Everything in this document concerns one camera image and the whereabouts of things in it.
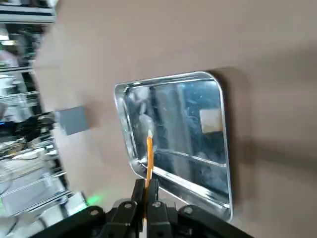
tray rim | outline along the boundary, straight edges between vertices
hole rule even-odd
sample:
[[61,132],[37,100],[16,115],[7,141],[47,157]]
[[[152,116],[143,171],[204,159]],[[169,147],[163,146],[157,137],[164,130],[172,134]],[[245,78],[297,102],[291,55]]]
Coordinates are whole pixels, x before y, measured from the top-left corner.
[[[199,75],[199,74],[205,74],[208,78],[206,79],[201,79],[201,78],[193,78],[190,77],[191,75]],[[226,160],[226,172],[227,172],[227,182],[228,182],[228,196],[229,196],[229,211],[230,211],[230,216],[229,218],[226,220],[227,222],[230,222],[233,218],[233,197],[232,197],[232,186],[231,186],[231,175],[230,175],[230,162],[229,162],[229,149],[228,149],[228,134],[227,134],[227,129],[226,129],[226,113],[225,113],[225,101],[224,101],[224,92],[223,92],[223,85],[221,84],[221,82],[209,71],[193,71],[193,72],[186,72],[186,73],[181,73],[181,74],[174,74],[174,75],[167,75],[167,76],[160,76],[160,77],[153,77],[153,78],[147,78],[147,79],[140,79],[140,80],[134,80],[131,82],[124,82],[124,83],[118,83],[115,85],[114,87],[114,101],[115,101],[115,106],[116,106],[116,110],[119,116],[119,120],[120,120],[120,125],[121,125],[121,131],[123,133],[123,138],[124,138],[124,143],[126,145],[126,150],[128,153],[128,157],[129,157],[129,165],[132,169],[132,171],[139,177],[144,178],[144,176],[142,174],[139,174],[135,168],[133,167],[133,162],[135,159],[137,158],[132,158],[130,152],[128,151],[128,146],[127,145],[127,141],[126,141],[126,135],[130,132],[127,132],[124,130],[124,126],[122,124],[121,121],[121,116],[120,116],[120,108],[118,105],[118,100],[124,96],[126,90],[128,88],[131,87],[143,87],[145,85],[151,85],[151,86],[155,86],[155,85],[161,85],[161,84],[170,84],[170,83],[177,83],[180,80],[185,80],[186,82],[194,82],[194,81],[202,81],[202,80],[213,80],[216,84],[217,87],[219,89],[219,94],[220,94],[220,109],[221,109],[221,116],[222,116],[222,126],[223,126],[223,139],[224,139],[224,150],[225,150],[225,160]],[[118,90],[122,90],[122,95],[119,95],[118,97]],[[179,199],[180,201],[188,204],[188,202],[186,202],[184,199],[176,196],[175,194],[173,194],[172,192],[166,190],[165,188],[160,187],[160,189],[164,190],[165,192],[167,192],[168,194],[172,195],[173,197]]]

orange pencil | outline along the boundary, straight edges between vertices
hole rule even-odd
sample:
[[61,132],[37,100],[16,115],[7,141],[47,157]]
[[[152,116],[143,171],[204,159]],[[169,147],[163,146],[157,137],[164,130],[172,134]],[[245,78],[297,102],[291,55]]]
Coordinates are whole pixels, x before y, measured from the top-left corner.
[[152,172],[154,167],[154,154],[153,154],[153,140],[152,140],[152,133],[149,130],[149,135],[147,138],[147,148],[148,148],[148,171],[147,171],[147,178],[145,180],[145,205],[147,204],[148,200],[148,187],[150,184],[150,180],[152,178]]

brown table surface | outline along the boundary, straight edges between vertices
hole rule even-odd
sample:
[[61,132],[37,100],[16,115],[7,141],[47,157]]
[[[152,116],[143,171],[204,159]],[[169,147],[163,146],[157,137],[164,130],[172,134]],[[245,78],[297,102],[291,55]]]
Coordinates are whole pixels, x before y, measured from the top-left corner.
[[232,223],[257,238],[313,236],[316,10],[315,0],[61,2],[34,68],[47,111],[89,112],[90,130],[54,132],[72,188],[103,194],[105,208],[131,193],[115,84],[213,69],[231,104]]

gray cube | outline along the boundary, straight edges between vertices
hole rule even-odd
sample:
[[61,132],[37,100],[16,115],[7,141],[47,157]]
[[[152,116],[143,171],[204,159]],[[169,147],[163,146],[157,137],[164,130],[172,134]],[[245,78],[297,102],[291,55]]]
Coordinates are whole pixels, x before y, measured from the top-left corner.
[[83,106],[56,111],[56,121],[66,135],[88,130],[85,108]]

metal tray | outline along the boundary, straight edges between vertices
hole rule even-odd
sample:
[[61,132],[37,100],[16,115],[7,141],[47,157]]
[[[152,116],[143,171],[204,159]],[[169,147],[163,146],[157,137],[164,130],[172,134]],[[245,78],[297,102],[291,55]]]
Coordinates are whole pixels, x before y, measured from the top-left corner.
[[208,72],[118,84],[115,103],[130,165],[145,178],[153,133],[160,187],[224,220],[232,195],[222,88]]

